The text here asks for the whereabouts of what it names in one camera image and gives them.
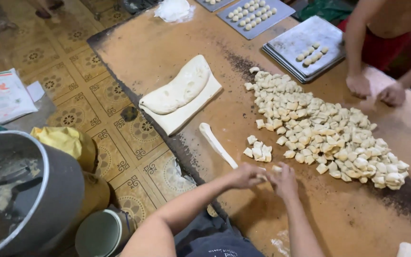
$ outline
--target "yellow plastic bag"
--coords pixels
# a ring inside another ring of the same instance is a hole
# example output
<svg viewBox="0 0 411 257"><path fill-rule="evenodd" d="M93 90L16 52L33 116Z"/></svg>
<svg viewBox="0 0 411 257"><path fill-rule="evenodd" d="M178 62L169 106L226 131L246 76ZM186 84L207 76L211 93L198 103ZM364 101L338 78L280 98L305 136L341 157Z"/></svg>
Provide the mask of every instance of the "yellow plastic bag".
<svg viewBox="0 0 411 257"><path fill-rule="evenodd" d="M41 143L70 154L78 161L83 171L93 171L96 149L93 140L87 134L68 127L34 127L31 136Z"/></svg>

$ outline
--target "flour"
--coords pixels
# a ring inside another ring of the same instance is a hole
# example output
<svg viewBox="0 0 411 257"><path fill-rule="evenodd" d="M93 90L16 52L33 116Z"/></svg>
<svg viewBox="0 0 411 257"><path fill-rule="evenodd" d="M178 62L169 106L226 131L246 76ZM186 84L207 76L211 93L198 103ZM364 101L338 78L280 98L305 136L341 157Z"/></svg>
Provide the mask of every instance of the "flour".
<svg viewBox="0 0 411 257"><path fill-rule="evenodd" d="M288 231L284 230L284 231L280 231L277 233L277 236L280 239L271 239L270 242L272 243L273 246L275 246L277 248L277 251L281 254L283 254L283 256L285 257L290 257L291 253L289 250L289 235L288 235Z"/></svg>
<svg viewBox="0 0 411 257"><path fill-rule="evenodd" d="M184 22L193 18L195 6L190 6L186 0L164 0L155 11L155 17L165 22Z"/></svg>

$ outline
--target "table surface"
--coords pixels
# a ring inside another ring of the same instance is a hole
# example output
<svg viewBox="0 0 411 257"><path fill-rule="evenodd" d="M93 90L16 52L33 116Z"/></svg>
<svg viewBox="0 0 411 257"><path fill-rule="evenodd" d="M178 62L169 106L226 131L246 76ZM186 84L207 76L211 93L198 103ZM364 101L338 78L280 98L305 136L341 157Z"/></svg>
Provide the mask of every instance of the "table surface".
<svg viewBox="0 0 411 257"><path fill-rule="evenodd" d="M254 163L242 154L246 138L253 134L274 148L273 160L285 161L296 170L301 201L327 256L396 256L399 243L411 243L411 168L409 179L399 191L374 189L371 183L345 183L328 174L319 175L316 165L286 160L283 153L287 148L275 143L277 135L256 128L255 120L262 115L254 107L253 93L243 86L253 78L248 69L258 66L273 74L287 73L261 47L298 22L286 18L248 41L214 13L189 2L196 10L188 22L165 23L153 17L152 8L88 40L134 103L167 84L192 57L205 56L224 90L173 137L167 137L154 124L181 165L200 183L231 170L199 132L201 122L211 126L238 164ZM358 100L350 96L345 76L342 62L303 86L306 92L312 91L327 102L356 104ZM402 108L379 103L369 120L378 124L374 137L382 137L392 152L411 166L411 91ZM252 190L228 191L218 202L266 256L286 255L286 210L268 183Z"/></svg>

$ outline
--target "red shorts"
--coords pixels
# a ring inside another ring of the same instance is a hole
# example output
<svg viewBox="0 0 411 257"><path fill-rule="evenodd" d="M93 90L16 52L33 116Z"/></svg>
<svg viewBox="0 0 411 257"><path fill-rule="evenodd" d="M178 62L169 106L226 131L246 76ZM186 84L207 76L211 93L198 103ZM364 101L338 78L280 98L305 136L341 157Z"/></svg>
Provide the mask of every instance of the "red shorts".
<svg viewBox="0 0 411 257"><path fill-rule="evenodd" d="M337 26L343 32L346 31L348 19L349 17L342 20ZM410 40L411 32L396 38L380 38L367 29L364 45L362 46L362 61L384 71Z"/></svg>

